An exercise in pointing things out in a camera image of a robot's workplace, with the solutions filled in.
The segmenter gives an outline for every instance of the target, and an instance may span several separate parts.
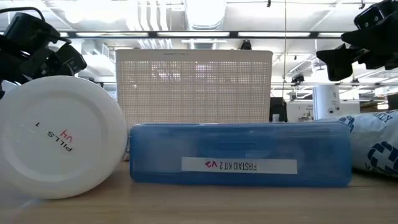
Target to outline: desk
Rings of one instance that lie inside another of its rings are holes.
[[[0,223],[397,223],[398,181],[356,174],[346,189],[137,184],[123,162],[93,190],[37,200],[0,182]]]

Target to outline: white pegboard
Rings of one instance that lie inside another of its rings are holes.
[[[118,102],[138,123],[267,123],[272,52],[117,50]]]

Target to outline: plastic bag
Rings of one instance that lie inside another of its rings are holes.
[[[322,119],[335,120],[350,128],[354,168],[398,177],[398,110]]]

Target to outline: white machine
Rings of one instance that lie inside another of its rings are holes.
[[[92,189],[121,160],[123,112],[100,86],[77,77],[45,77],[0,100],[0,173],[38,198]]]
[[[316,86],[313,89],[315,119],[331,118],[341,114],[338,86]]]

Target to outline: ceiling light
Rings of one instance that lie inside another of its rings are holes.
[[[131,50],[133,47],[112,47],[113,50]]]
[[[229,32],[158,32],[159,37],[228,37]]]
[[[327,32],[327,33],[319,33],[319,37],[341,37],[344,33],[341,32]]]
[[[308,37],[309,32],[286,32],[286,37]],[[285,37],[284,32],[238,32],[238,37]]]
[[[147,32],[77,32],[78,37],[148,37]]]
[[[226,40],[181,40],[181,43],[183,44],[215,44],[215,43],[222,43],[225,44]]]

